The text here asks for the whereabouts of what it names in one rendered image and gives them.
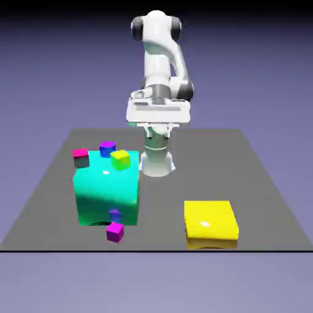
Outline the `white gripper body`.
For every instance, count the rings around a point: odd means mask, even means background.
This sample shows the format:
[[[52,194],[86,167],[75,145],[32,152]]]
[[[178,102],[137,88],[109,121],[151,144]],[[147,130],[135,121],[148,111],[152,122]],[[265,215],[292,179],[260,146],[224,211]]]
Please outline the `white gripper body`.
[[[165,104],[153,104],[151,98],[129,98],[126,120],[133,125],[188,124],[190,103],[166,98]]]

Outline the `small yellow green cube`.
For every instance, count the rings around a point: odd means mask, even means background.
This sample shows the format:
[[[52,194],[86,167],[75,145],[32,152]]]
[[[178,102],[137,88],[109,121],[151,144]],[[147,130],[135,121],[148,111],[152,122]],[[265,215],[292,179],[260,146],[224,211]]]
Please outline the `small yellow green cube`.
[[[126,150],[116,150],[110,153],[111,165],[117,171],[130,167],[130,154]]]

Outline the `small purple blue cube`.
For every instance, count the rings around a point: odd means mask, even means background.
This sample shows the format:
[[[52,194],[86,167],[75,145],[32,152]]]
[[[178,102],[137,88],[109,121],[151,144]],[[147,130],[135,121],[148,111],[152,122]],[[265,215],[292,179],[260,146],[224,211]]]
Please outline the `small purple blue cube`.
[[[103,158],[110,158],[111,153],[116,151],[116,143],[114,141],[103,141],[99,145],[100,155]]]

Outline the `small pink cube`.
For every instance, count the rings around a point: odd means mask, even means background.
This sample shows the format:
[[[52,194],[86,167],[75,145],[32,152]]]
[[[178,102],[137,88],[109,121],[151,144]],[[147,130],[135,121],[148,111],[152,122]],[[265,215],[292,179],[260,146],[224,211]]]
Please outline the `small pink cube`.
[[[86,148],[72,150],[74,166],[77,169],[88,168],[89,162],[89,151]]]

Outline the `small magenta cube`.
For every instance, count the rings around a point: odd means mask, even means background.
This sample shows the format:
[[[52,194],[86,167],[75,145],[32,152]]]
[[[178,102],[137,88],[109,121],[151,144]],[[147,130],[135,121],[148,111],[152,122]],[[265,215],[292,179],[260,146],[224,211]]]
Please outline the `small magenta cube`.
[[[106,230],[106,238],[109,241],[118,243],[124,235],[124,226],[121,223],[112,222]]]

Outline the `large cyan box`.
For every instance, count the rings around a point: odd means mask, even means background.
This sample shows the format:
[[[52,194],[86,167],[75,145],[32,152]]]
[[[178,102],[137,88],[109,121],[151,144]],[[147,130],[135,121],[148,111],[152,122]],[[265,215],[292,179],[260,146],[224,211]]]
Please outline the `large cyan box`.
[[[135,226],[139,213],[139,152],[128,151],[130,167],[112,167],[98,150],[89,151],[89,166],[73,176],[78,221],[82,226],[111,222],[111,210],[118,210],[121,223]]]

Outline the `large yellow box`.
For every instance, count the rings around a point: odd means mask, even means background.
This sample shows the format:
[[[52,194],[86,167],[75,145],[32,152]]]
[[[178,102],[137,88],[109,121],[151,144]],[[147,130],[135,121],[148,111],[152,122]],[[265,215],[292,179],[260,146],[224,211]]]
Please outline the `large yellow box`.
[[[184,222],[190,249],[237,247],[239,226],[229,201],[185,201]]]

